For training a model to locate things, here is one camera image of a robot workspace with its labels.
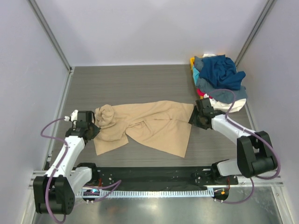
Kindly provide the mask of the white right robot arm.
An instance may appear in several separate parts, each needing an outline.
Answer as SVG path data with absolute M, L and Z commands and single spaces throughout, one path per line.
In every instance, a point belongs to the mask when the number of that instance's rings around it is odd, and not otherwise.
M 242 175 L 270 180 L 278 177 L 281 165 L 268 133 L 254 132 L 233 121 L 226 113 L 213 108 L 193 109 L 189 123 L 212 129 L 227 137 L 236 145 L 236 158 L 211 165 L 216 177 Z

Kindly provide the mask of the beige t-shirt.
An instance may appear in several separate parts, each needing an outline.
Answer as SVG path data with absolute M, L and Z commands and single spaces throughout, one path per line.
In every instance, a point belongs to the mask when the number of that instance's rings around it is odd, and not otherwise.
M 174 101 L 104 105 L 95 110 L 100 128 L 94 138 L 97 155 L 128 144 L 128 138 L 175 156 L 184 157 L 194 105 Z

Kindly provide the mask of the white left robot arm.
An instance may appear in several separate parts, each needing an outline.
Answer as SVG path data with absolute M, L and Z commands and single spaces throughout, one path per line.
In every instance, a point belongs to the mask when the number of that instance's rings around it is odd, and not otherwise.
M 70 128 L 63 146 L 52 166 L 43 176 L 33 181 L 36 212 L 40 214 L 69 215 L 75 205 L 75 195 L 87 183 L 96 183 L 99 173 L 94 163 L 80 163 L 74 167 L 77 157 L 87 142 L 100 132 L 94 124 Z

